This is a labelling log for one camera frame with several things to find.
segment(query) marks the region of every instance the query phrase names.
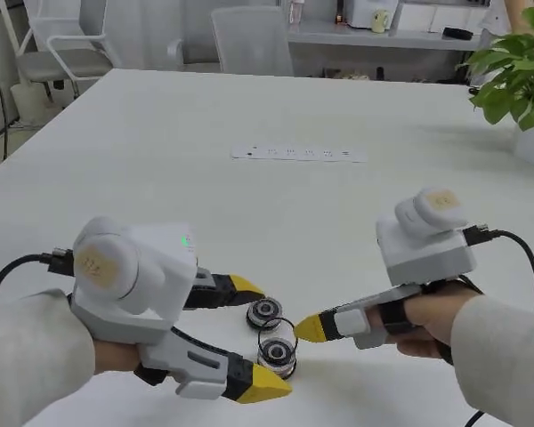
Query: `printer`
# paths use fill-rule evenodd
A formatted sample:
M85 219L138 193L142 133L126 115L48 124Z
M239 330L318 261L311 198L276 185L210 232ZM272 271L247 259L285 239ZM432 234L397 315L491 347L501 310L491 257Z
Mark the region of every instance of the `printer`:
M346 0L344 4L346 23L353 28L371 28L374 14L377 11L385 11L388 16L385 29L390 29L399 2L399 0Z

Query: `shelf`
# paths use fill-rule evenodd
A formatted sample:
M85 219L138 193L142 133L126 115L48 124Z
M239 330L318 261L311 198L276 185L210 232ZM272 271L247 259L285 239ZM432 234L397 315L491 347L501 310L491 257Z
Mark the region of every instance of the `shelf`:
M395 29L377 34L369 29L355 29L321 20L307 20L298 26L289 26L288 41L302 44L340 44L440 51L475 51L479 45L478 36L473 36L472 40L456 40L443 37L439 33Z

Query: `bottle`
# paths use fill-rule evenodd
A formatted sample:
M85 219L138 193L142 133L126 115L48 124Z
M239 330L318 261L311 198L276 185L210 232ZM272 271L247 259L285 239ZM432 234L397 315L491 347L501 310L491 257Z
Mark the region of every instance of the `bottle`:
M289 24L299 24L303 16L304 0L291 0L291 8L288 15Z

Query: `label sticker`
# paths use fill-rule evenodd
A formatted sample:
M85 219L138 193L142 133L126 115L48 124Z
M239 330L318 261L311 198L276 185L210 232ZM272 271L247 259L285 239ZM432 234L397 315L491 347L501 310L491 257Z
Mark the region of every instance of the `label sticker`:
M425 197L429 201L431 207L436 211L445 211L447 209L461 206L455 193L449 189L430 193Z
M77 254L76 267L98 287L110 289L118 274L117 263L89 246Z

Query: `black cable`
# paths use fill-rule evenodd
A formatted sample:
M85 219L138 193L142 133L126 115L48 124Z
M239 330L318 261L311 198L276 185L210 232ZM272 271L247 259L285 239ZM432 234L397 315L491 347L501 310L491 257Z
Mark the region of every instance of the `black cable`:
M2 92L2 87L0 86L0 106L2 107L2 117L4 119L4 155L3 160L8 158L8 117L6 114L6 102L4 100L4 93Z
M518 245L521 246L521 248L526 253L526 256L528 256L528 261L530 261L530 266L532 268L532 273L534 273L534 253L530 249L530 246L528 246L528 243L526 243L524 240L516 236L514 233L511 233L510 231L503 231L503 230L493 230L490 233L494 238L510 238L514 242L516 242Z
M528 261L530 262L532 273L534 274L534 253L532 252L532 249L530 249L530 246L528 245L528 243L526 243L522 238L516 236L514 233L511 233L510 231L503 231L503 230L487 231L484 228L478 228L478 227L472 227L469 230L472 233L470 236L472 240L474 241L473 245L477 243L476 242L477 239L479 240L478 243L481 243L482 241L489 241L489 240L492 240L493 238L510 238L511 240L516 242L524 250L524 252L526 253L526 256L528 256ZM475 415L471 417L471 419L467 422L467 424L465 424L465 427L473 427L474 424L477 421L479 421L483 415L484 415L484 412L478 411Z
M481 419L481 417L484 415L484 412L479 411L475 415L471 417L469 421L465 424L465 427L473 427L473 425Z
M21 258L10 262L2 269L2 271L0 271L0 285L2 285L2 282L4 281L6 276L8 276L14 269L20 267L22 264L26 264L28 262L49 263L51 259L50 257L51 255L48 256L48 254L32 254L22 256Z

